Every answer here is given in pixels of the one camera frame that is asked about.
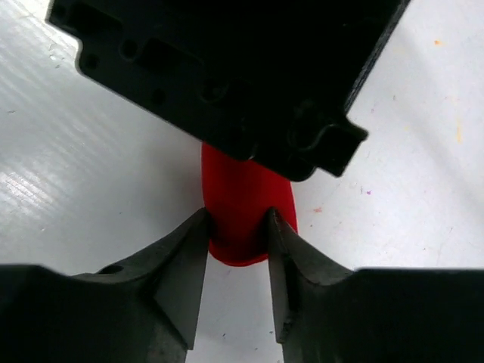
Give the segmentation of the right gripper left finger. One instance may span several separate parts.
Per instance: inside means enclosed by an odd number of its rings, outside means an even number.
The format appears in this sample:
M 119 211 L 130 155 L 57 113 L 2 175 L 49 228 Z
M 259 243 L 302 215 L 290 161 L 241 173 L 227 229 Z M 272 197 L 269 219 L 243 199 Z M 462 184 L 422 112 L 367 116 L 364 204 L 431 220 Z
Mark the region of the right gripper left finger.
M 209 214 L 95 273 L 1 267 L 3 362 L 183 362 L 193 349 Z

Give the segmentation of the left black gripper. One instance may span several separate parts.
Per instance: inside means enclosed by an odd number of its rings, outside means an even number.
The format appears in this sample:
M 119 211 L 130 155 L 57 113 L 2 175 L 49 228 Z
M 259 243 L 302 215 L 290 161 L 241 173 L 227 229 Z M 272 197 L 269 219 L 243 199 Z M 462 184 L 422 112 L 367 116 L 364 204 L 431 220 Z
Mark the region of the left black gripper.
M 341 176 L 348 112 L 406 1 L 52 1 L 91 80 L 236 160 Z

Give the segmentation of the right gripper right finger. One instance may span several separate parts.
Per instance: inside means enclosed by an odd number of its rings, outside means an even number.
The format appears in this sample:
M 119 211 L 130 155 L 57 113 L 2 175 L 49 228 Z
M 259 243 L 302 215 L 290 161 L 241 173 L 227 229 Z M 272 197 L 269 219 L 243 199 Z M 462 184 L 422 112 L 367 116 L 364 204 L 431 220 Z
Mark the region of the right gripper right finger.
M 483 273 L 350 270 L 265 219 L 275 338 L 286 362 L 481 362 Z

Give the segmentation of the red sock white pattern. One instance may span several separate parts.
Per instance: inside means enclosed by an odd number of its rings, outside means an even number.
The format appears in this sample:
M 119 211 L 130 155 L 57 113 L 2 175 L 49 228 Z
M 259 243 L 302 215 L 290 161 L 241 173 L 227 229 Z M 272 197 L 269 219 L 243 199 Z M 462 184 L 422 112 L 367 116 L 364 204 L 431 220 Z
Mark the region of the red sock white pattern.
M 203 202 L 213 221 L 209 252 L 220 262 L 245 267 L 267 259 L 264 220 L 272 207 L 298 229 L 291 183 L 270 169 L 203 144 L 201 176 Z

